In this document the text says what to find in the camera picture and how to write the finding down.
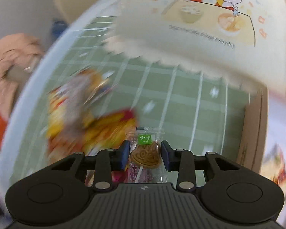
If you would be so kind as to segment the person's hand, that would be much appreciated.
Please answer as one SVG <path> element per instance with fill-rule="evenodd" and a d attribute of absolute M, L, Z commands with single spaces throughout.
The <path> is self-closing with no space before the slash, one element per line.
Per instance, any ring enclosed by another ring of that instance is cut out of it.
<path fill-rule="evenodd" d="M 40 40 L 24 33 L 0 39 L 0 116 L 8 120 L 18 89 L 44 56 Z"/>

